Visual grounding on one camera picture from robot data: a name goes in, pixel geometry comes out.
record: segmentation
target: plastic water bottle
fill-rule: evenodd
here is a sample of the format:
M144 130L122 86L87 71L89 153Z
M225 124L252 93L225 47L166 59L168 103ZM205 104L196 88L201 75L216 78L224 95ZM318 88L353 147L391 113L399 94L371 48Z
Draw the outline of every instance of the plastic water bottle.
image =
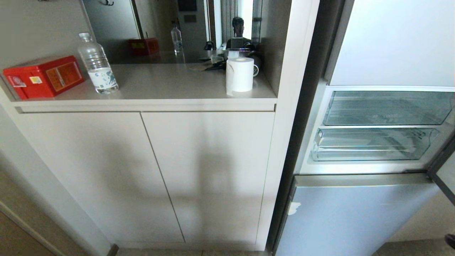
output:
M87 68L97 93L109 94L118 91L118 84L107 61L103 47L93 41L88 32L79 33L82 42L77 48Z
M177 24L175 22L172 22L172 25L174 28L171 30L171 35L172 35L172 42L174 43L174 51L175 53L183 51L183 45L182 45L182 33L180 30L177 28Z

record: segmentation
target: floor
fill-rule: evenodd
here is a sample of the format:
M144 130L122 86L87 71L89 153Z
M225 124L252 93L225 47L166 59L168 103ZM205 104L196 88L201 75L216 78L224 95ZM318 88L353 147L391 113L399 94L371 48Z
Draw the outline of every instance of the floor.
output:
M177 251L120 249L117 256L269 256L259 251ZM372 256L455 256L444 240L418 240L384 244Z

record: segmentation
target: coat hook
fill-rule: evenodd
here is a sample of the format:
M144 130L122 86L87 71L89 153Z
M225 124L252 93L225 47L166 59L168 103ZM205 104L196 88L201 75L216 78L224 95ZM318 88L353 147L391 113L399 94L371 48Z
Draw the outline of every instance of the coat hook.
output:
M109 0L105 0L105 1L106 1L106 3L104 5L107 5L107 6L113 6L114 5L114 2L112 2L112 4L109 4Z

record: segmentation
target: red box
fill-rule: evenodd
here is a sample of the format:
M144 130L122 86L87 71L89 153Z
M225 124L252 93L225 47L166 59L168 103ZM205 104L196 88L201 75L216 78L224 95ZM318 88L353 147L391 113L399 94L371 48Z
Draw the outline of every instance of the red box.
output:
M3 74L21 99L54 97L84 81L74 56L26 62Z
M158 39L155 37L147 39L130 39L129 43L133 55L150 55L160 51Z

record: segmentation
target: refrigerator compartment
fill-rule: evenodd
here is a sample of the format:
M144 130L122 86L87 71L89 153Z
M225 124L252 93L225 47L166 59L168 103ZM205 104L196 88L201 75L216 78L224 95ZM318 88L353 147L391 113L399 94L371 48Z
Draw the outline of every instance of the refrigerator compartment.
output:
M454 107L453 92L335 91L323 124L441 125Z
M439 131L432 128L319 129L314 161L418 160Z

